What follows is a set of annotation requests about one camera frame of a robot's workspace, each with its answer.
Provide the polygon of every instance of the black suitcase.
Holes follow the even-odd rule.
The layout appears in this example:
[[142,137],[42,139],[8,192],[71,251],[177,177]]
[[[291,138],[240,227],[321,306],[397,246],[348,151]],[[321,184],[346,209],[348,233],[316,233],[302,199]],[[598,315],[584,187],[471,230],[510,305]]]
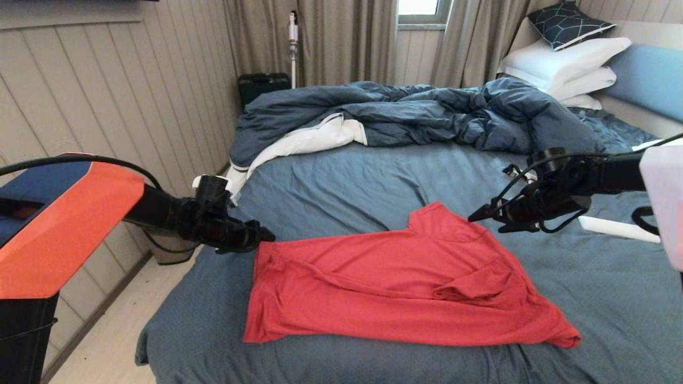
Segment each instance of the black suitcase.
[[242,110],[245,105],[254,101],[261,94],[272,91],[288,90],[292,87],[292,81],[286,73],[252,73],[243,74],[238,79],[238,90]]

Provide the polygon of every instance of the red t-shirt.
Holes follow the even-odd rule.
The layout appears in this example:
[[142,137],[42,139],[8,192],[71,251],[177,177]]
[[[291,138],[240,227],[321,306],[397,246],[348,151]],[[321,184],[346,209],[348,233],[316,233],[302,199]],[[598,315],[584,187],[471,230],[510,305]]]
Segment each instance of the red t-shirt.
[[512,253],[440,202],[405,230],[261,243],[244,341],[316,333],[448,346],[581,338]]

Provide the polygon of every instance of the white floor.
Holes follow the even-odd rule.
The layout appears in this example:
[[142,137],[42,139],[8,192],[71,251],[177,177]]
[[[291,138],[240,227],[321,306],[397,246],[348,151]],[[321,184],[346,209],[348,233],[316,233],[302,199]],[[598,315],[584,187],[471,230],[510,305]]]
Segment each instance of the white floor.
[[195,262],[160,266],[154,258],[142,268],[107,313],[69,356],[50,384],[155,383],[149,366],[135,365],[135,344],[140,331],[171,289]]

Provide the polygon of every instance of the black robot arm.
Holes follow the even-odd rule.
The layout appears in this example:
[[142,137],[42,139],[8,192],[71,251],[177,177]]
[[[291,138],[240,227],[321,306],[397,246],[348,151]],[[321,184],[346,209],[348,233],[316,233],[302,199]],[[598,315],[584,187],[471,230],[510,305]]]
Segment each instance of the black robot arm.
[[184,240],[217,248],[217,253],[248,252],[260,241],[274,241],[275,236],[256,220],[246,222],[230,217],[230,193],[227,180],[202,175],[195,181],[194,198],[176,198],[145,185],[142,198],[131,208],[124,221],[150,232],[174,234]]
[[[491,203],[484,204],[468,218],[469,221],[494,219],[505,225],[499,232],[553,233],[564,228],[571,220],[586,213],[591,206],[590,196],[615,194],[624,191],[644,191],[645,183],[639,163],[642,152],[628,154],[567,154],[563,148],[550,148],[531,155],[524,171],[515,172],[515,178]],[[504,171],[518,169],[511,165]],[[533,170],[537,178],[512,199],[503,195],[512,185]],[[574,213],[557,228],[548,229],[545,221]]]

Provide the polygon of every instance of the beige curtain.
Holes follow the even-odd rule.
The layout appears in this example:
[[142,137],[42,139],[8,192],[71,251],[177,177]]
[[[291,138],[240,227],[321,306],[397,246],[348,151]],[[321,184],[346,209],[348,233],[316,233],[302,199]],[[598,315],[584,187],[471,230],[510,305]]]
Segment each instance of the beige curtain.
[[398,0],[226,0],[238,74],[290,73],[288,23],[298,12],[297,85],[393,81]]
[[478,87],[495,79],[522,20],[555,3],[559,0],[454,0],[432,84]]

